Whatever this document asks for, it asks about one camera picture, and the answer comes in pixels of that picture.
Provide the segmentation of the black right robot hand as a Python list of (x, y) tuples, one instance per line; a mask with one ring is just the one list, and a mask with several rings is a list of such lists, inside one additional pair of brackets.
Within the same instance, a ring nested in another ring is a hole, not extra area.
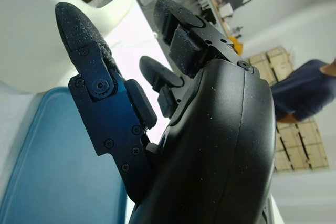
[(178, 76), (143, 56), (140, 70), (170, 121), (126, 80), (92, 21), (57, 3), (58, 31), (78, 74), (68, 87), (97, 155), (110, 154), (135, 203), (131, 223), (266, 223), (276, 123), (271, 89), (256, 67), (201, 16), (157, 0), (154, 20)]

